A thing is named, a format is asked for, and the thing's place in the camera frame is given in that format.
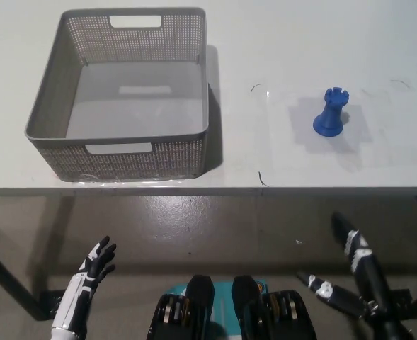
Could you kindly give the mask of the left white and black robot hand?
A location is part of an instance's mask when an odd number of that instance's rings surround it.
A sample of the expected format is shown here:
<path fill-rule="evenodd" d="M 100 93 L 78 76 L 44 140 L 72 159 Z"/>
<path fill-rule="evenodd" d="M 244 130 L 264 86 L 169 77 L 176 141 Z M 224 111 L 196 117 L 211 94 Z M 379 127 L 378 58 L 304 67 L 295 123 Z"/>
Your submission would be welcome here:
<path fill-rule="evenodd" d="M 101 281 L 115 269 L 111 261 L 117 245 L 106 236 L 83 260 L 64 291 L 52 323 L 52 335 L 58 333 L 80 339 L 86 333 L 86 323 L 93 296 Z"/>

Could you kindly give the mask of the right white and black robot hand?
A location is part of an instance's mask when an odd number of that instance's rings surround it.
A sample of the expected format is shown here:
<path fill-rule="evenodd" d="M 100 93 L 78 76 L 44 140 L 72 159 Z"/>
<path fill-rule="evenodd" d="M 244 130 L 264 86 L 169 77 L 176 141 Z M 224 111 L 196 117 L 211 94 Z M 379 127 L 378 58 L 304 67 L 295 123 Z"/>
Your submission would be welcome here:
<path fill-rule="evenodd" d="M 342 247 L 350 264 L 358 294 L 334 285 L 314 274 L 299 272 L 297 277 L 317 298 L 354 319 L 395 319 L 396 305 L 373 250 L 361 234 L 342 214 L 331 216 L 334 239 Z"/>

